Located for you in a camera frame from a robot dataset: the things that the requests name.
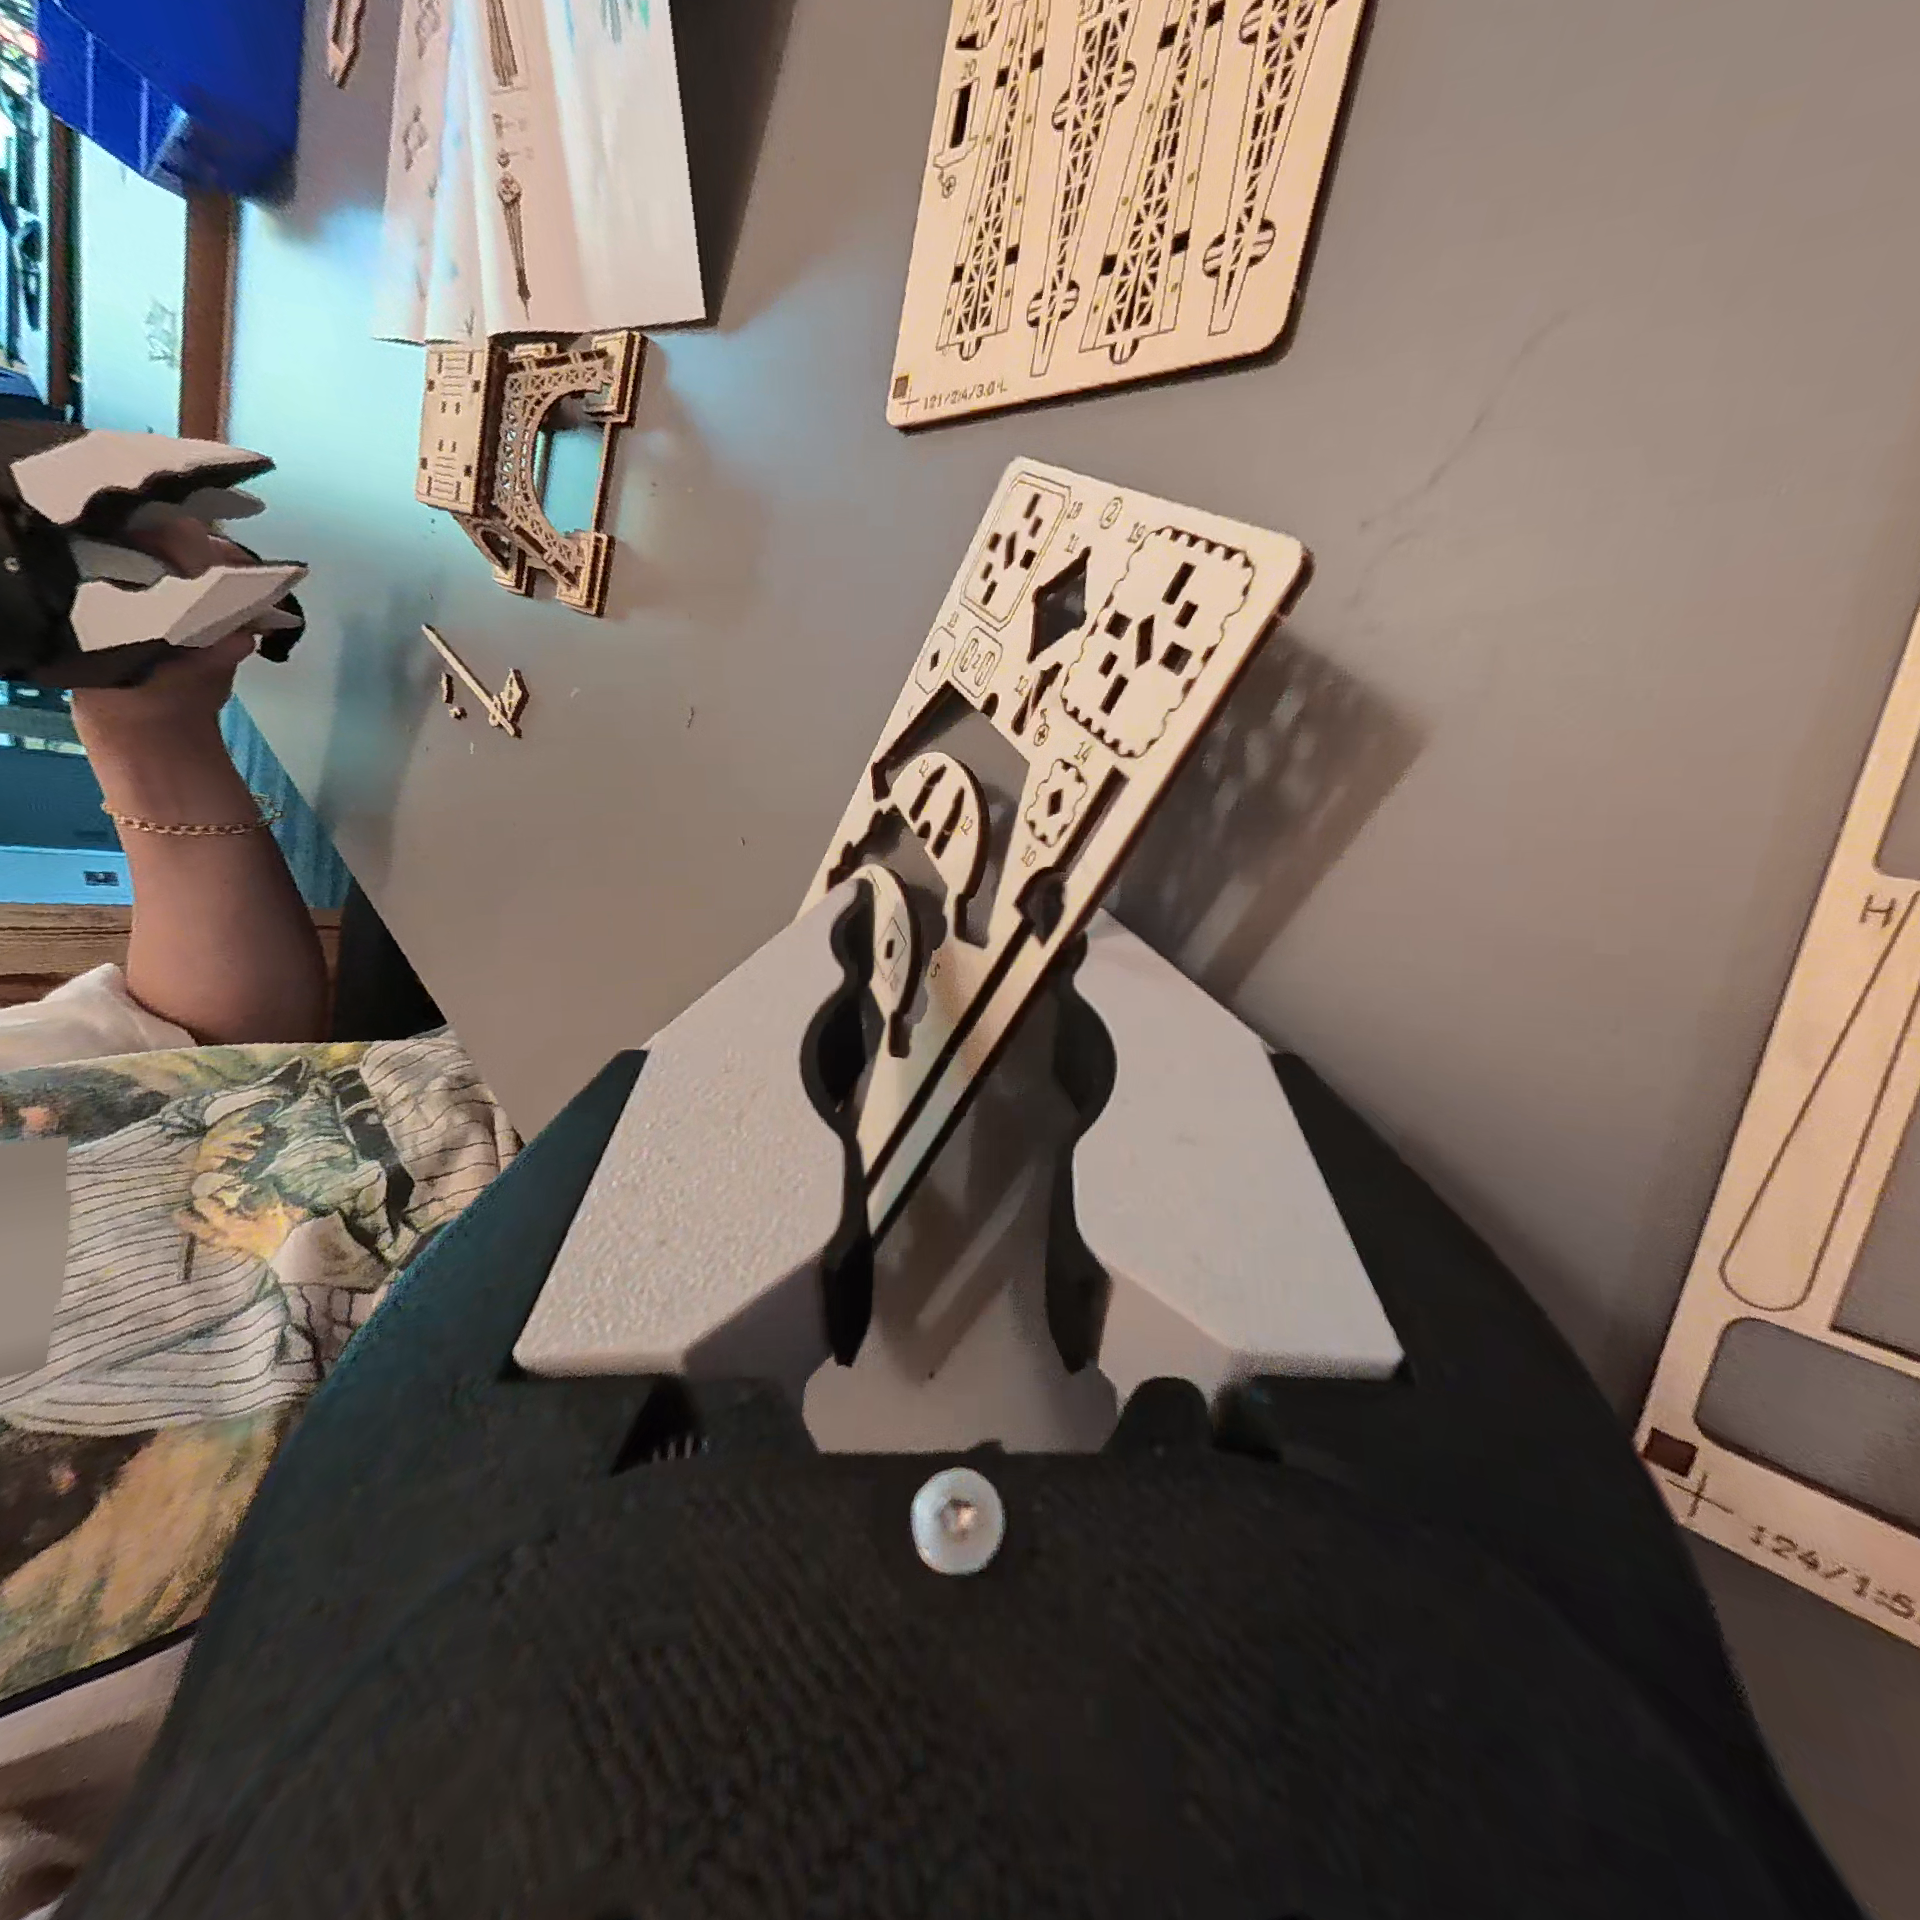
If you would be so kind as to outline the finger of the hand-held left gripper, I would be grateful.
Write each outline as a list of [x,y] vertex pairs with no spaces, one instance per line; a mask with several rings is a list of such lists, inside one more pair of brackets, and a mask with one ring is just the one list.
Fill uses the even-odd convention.
[[121,531],[145,508],[178,511],[274,470],[245,447],[168,437],[74,437],[10,462],[17,496],[59,531]]
[[77,588],[68,625],[86,657],[144,645],[197,652],[232,635],[297,627],[283,605],[305,579],[299,565],[222,565],[189,579],[168,574],[144,588],[92,581]]

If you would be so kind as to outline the person's printed shirt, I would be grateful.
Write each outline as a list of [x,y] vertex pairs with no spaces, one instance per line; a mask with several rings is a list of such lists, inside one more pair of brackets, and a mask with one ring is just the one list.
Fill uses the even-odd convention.
[[4,1010],[2,1120],[59,1142],[68,1206],[2,1394],[4,1916],[50,1916],[304,1407],[519,1142],[445,1026],[203,1047],[117,966]]

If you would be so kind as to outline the emptied wooden parts sheet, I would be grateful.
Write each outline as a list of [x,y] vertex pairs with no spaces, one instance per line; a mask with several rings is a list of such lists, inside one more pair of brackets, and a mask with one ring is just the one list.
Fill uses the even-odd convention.
[[[1892,670],[1638,1418],[1702,1541],[1916,1646],[1918,629]],[[1892,1480],[1908,1494],[1901,1510]]]

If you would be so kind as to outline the wooden tower base model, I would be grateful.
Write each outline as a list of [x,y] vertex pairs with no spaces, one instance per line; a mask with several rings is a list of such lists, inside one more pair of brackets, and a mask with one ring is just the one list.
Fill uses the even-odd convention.
[[[425,348],[416,500],[458,527],[496,586],[530,598],[545,581],[564,610],[605,616],[612,477],[646,348],[637,329]],[[556,445],[572,437],[590,439],[590,491],[582,512],[558,519],[548,503]]]

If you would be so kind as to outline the person's left forearm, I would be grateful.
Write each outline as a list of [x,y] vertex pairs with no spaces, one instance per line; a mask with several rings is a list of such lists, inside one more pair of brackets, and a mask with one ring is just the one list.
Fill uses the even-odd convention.
[[324,943],[268,824],[111,824],[132,887],[121,966],[132,1001],[197,1045],[322,1042]]

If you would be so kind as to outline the brown wooden post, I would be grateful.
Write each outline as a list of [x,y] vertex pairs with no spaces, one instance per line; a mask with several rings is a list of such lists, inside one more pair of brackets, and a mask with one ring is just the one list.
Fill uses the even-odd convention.
[[186,196],[178,362],[178,437],[227,439],[238,205],[212,190]]

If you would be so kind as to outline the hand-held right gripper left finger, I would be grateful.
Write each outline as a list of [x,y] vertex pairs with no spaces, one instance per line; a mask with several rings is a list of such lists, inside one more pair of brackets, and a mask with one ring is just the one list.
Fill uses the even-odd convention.
[[644,1049],[514,1346],[539,1380],[752,1380],[803,1405],[865,1239],[852,1093],[871,889],[838,884]]

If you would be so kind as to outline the person's left hand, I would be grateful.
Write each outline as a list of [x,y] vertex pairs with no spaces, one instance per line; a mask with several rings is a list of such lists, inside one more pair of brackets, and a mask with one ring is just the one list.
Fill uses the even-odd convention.
[[114,823],[165,835],[258,827],[222,734],[235,672],[255,651],[252,635],[234,635],[160,661],[139,684],[72,692],[72,722]]

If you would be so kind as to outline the grey desk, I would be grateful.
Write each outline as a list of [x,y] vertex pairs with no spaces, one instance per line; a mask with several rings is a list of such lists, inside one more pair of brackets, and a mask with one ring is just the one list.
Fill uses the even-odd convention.
[[[244,700],[523,1137],[797,908],[1014,458],[1314,570],[1122,917],[1301,1055],[1638,1414],[1916,610],[1916,4],[1372,4],[1278,358],[883,419],[946,4],[673,4],[708,331],[602,620],[413,499],[396,4],[305,6],[229,429],[307,637]],[[522,738],[440,703],[430,622]]]

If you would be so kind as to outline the wooden lattice parts sheet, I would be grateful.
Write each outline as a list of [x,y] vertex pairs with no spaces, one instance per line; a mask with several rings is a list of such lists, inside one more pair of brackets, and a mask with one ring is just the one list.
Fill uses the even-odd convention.
[[1278,348],[1368,10],[951,4],[885,422],[922,431]]

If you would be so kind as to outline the wooden plank bench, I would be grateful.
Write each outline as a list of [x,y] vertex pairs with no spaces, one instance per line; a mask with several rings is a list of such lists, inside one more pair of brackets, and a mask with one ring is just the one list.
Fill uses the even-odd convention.
[[[342,918],[326,910],[316,914],[307,908],[307,913],[326,959],[328,1034],[338,998]],[[123,969],[129,948],[129,922],[132,906],[4,906],[4,1007],[30,1003],[27,989],[36,989],[36,996],[45,996],[105,963]]]

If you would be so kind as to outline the blue plastic bin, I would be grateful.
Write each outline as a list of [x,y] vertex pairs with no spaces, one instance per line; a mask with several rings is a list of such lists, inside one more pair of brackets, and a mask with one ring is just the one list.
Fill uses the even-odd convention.
[[304,2],[38,2],[38,92],[175,194],[269,196],[299,135]]

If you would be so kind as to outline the white instruction sheet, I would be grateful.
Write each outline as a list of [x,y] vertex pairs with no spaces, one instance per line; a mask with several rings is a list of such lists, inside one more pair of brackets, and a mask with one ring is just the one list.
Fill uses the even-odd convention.
[[705,320],[670,4],[399,4],[372,336]]

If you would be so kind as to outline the wooden puzzle parts sheet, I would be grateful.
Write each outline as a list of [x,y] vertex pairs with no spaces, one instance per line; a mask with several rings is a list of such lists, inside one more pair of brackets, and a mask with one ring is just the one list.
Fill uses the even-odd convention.
[[1012,460],[808,893],[873,910],[856,1140],[888,1234],[1303,591],[1281,533]]

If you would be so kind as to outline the thin wooden strip piece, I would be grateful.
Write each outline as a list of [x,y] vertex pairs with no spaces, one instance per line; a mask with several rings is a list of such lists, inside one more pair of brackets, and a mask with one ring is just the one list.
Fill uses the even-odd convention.
[[456,722],[480,715],[492,731],[515,732],[515,722],[501,706],[501,697],[476,676],[438,629],[421,622],[419,637],[440,664],[440,704],[443,715]]

